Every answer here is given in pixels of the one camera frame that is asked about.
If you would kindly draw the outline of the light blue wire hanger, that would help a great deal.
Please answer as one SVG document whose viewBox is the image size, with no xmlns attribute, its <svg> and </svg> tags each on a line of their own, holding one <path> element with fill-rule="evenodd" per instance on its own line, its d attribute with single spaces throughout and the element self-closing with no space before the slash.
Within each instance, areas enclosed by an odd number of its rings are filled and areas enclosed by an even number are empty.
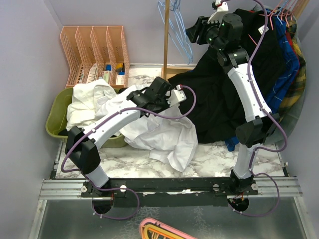
<svg viewBox="0 0 319 239">
<path fill-rule="evenodd" d="M 168 35 L 183 57 L 185 63 L 189 65 L 193 62 L 193 50 L 186 34 L 185 24 L 180 12 L 180 4 L 180 0 L 169 1 Z"/>
</svg>

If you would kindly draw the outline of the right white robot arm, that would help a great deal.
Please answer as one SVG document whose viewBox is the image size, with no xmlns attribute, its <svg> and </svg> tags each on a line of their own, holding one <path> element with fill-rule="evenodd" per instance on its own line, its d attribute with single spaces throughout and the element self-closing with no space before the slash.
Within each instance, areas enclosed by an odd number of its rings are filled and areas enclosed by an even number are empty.
<svg viewBox="0 0 319 239">
<path fill-rule="evenodd" d="M 231 171 L 228 189 L 235 195 L 256 191 L 253 167 L 259 149 L 278 125 L 279 115 L 266 104 L 249 65 L 249 55 L 240 45 L 243 30 L 241 17 L 227 13 L 221 21 L 210 22 L 200 16 L 186 30 L 191 43 L 209 44 L 212 57 L 227 74 L 239 95 L 246 122 L 235 130 L 240 142 L 237 162 Z"/>
</svg>

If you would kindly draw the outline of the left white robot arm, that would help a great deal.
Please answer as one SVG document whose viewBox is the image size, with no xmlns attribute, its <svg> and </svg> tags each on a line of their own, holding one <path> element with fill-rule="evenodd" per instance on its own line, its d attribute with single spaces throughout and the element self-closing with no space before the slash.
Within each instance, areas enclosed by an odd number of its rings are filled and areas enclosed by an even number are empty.
<svg viewBox="0 0 319 239">
<path fill-rule="evenodd" d="M 98 150 L 129 123 L 151 112 L 160 113 L 168 109 L 167 94 L 171 90 L 172 85 L 161 77 L 156 77 L 141 90 L 125 89 L 119 94 L 124 100 L 100 120 L 83 129 L 74 126 L 69 130 L 66 159 L 70 159 L 93 183 L 93 191 L 98 196 L 106 196 L 110 191 L 109 177 L 100 165 Z"/>
</svg>

